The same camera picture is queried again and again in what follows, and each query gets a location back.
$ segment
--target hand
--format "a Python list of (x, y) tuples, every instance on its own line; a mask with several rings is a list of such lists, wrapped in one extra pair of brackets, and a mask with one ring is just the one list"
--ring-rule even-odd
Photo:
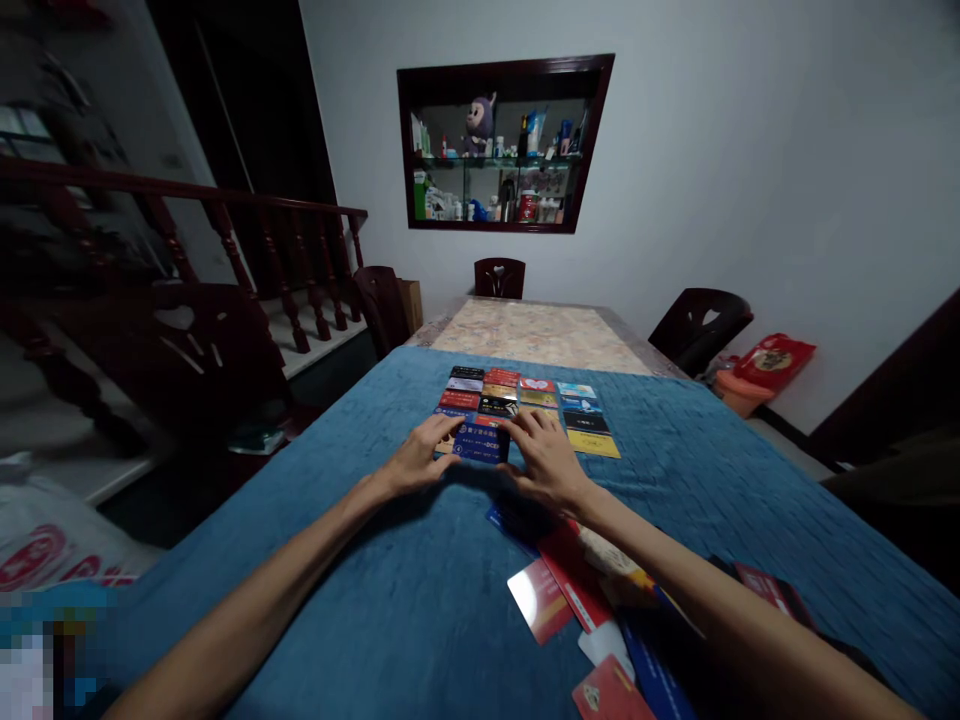
[(462, 417), (431, 415), (410, 433), (400, 449), (370, 476), (370, 480), (382, 485), (390, 498), (437, 482), (448, 467), (460, 462), (460, 457), (451, 453), (434, 460), (434, 448), (438, 442), (455, 434), (463, 421)]
[(576, 519), (597, 485), (580, 467), (560, 423), (540, 410), (521, 410), (502, 427), (520, 448), (527, 471), (510, 463), (497, 465), (497, 469), (510, 476), (521, 495)]

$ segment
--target chair backrest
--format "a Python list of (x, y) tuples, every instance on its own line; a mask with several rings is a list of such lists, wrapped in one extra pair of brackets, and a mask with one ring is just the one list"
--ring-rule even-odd
[(360, 291), (360, 307), (370, 328), (377, 357), (383, 360), (412, 335), (407, 314), (403, 311), (400, 283), (393, 268), (382, 265), (360, 268), (353, 279)]
[[(709, 313), (715, 317), (708, 318)], [(690, 377), (707, 369), (710, 361), (753, 321), (750, 305), (739, 295), (687, 288), (650, 335), (650, 344)]]
[(59, 310), (55, 320), (133, 402), (187, 441), (292, 402), (276, 347), (236, 285), (177, 284)]
[(484, 258), (473, 264), (474, 292), (478, 297), (523, 299), (527, 264), (511, 258)]

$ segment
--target person's left hand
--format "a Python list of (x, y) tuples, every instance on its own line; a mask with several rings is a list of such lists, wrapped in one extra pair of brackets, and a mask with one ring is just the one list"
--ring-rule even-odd
[(462, 417), (431, 415), (410, 433), (400, 449), (370, 480), (382, 484), (389, 497), (405, 495), (437, 482), (448, 467), (460, 462), (460, 457), (450, 453), (434, 460), (434, 448), (441, 440), (455, 434), (463, 421)]

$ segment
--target orange bucket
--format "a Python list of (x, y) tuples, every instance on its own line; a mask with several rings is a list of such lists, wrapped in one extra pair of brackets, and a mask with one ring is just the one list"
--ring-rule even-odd
[(759, 405), (773, 400), (776, 396), (773, 390), (741, 380), (733, 374), (732, 370), (717, 371), (717, 382), (713, 386), (713, 392), (742, 418), (750, 417)]

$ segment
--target blue tablecloth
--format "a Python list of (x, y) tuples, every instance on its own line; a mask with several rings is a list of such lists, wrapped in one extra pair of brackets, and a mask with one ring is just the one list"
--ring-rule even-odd
[[(112, 673), (146, 671), (292, 535), (380, 466), (453, 365), (592, 385), (623, 459), (581, 459), (706, 556), (793, 583), (822, 631), (862, 649), (932, 717), (955, 716), (960, 602), (686, 381), (399, 348), (131, 587)], [(515, 447), (511, 461), (521, 462)], [(484, 518), (503, 479), (464, 463), (385, 508), (307, 601), (231, 717), (576, 718), (589, 672), (572, 622), (538, 647), (507, 590), (529, 560)]]

